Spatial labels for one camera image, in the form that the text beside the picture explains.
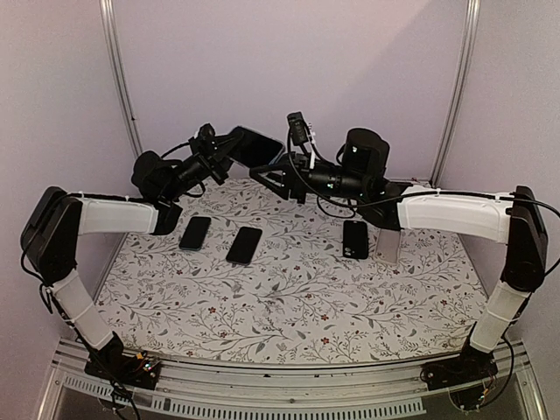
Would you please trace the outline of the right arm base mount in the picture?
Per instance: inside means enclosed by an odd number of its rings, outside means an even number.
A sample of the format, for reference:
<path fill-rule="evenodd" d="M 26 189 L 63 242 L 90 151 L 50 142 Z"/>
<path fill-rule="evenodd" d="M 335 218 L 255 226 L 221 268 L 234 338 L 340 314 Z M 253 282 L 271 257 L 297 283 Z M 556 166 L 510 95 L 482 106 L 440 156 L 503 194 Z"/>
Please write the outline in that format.
<path fill-rule="evenodd" d="M 497 373 L 493 356 L 456 356 L 424 363 L 421 366 L 420 380 L 427 384 L 428 390 L 436 390 L 481 381 Z"/>

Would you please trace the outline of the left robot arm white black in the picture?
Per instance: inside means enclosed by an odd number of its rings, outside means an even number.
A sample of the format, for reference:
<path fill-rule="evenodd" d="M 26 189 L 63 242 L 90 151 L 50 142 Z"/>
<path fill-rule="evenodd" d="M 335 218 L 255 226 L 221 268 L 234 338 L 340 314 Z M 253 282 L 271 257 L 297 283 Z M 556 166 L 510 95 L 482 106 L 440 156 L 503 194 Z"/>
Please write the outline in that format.
<path fill-rule="evenodd" d="M 76 261 L 79 237 L 168 235 L 181 215 L 179 198 L 202 186 L 207 178 L 224 183 L 235 149 L 243 139 L 239 130 L 218 136 L 210 124 L 205 124 L 185 142 L 190 157 L 172 159 L 168 152 L 148 150 L 136 159 L 132 182 L 140 197 L 66 192 L 50 186 L 25 224 L 20 236 L 22 270 L 48 290 L 45 305 L 57 305 L 66 315 L 66 322 L 110 379 L 123 379 L 130 372 L 130 361 L 80 279 Z"/>

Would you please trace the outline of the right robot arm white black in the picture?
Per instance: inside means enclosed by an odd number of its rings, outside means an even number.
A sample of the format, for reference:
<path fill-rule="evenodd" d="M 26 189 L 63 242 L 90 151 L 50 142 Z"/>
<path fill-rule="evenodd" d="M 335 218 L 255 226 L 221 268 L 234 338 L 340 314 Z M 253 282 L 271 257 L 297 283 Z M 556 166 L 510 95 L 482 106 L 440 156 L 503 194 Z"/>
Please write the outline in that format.
<path fill-rule="evenodd" d="M 274 164 L 250 169 L 252 179 L 279 197 L 304 203 L 307 194 L 331 204 L 344 199 L 377 228 L 435 229 L 476 236 L 507 246 L 500 280 L 452 363 L 459 381 L 483 371 L 501 336 L 522 313 L 550 273 L 542 202 L 519 185 L 509 194 L 453 192 L 384 177 L 389 144 L 370 129 L 354 128 L 332 164 L 316 151 L 287 151 Z"/>

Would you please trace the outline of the dark teal phone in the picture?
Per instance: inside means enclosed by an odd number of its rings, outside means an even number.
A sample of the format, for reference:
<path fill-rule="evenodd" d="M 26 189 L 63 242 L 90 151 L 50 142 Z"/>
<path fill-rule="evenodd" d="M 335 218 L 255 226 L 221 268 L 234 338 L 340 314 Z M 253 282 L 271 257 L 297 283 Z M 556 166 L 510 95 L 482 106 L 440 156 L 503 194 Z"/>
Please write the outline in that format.
<path fill-rule="evenodd" d="M 202 248 L 211 224 L 211 218 L 206 216 L 193 216 L 183 233 L 178 247 L 181 250 L 198 251 Z"/>

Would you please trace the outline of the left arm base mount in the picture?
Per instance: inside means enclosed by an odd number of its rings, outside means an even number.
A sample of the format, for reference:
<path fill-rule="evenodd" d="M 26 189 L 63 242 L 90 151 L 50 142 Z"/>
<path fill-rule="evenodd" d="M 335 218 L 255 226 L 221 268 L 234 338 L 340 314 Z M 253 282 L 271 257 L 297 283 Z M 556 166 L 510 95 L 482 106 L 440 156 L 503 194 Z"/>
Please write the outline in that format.
<path fill-rule="evenodd" d="M 87 375 L 107 381 L 154 390 L 158 384 L 161 360 L 148 357 L 145 353 L 93 352 L 84 371 Z"/>

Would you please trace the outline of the white clear phone case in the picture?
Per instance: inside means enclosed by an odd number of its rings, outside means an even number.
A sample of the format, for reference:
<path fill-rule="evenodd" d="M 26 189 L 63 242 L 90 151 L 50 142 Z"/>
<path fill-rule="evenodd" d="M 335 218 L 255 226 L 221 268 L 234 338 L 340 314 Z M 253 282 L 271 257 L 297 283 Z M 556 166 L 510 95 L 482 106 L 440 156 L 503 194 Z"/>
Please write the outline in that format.
<path fill-rule="evenodd" d="M 374 257 L 381 263 L 397 264 L 399 259 L 401 232 L 381 229 L 375 244 Z"/>

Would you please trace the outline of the black phone case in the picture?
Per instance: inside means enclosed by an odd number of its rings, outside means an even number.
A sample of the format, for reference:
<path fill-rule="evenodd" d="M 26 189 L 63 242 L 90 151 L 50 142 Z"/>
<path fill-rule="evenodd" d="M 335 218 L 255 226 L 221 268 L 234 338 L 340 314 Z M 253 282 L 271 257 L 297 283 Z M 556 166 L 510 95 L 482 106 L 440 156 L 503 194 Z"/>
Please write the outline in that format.
<path fill-rule="evenodd" d="M 368 258 L 368 251 L 368 225 L 363 221 L 345 220 L 342 233 L 343 256 L 364 260 Z"/>

